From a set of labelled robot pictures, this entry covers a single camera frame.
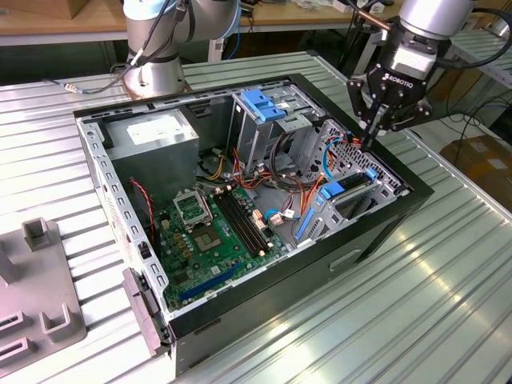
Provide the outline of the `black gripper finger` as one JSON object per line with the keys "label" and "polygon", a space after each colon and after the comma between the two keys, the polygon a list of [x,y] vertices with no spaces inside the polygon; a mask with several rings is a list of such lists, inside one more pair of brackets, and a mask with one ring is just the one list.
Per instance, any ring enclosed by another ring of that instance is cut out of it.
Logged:
{"label": "black gripper finger", "polygon": [[407,107],[389,106],[370,134],[370,145],[373,144],[377,136],[383,136],[388,132],[399,132],[405,128],[416,126],[431,115],[432,106],[426,98]]}
{"label": "black gripper finger", "polygon": [[[383,73],[367,73],[350,77],[346,83],[354,115],[359,118],[359,126],[363,131],[362,150],[370,148],[382,128],[382,119],[378,118],[383,100],[382,76]],[[368,86],[370,106],[366,104],[363,97],[364,86]]]}

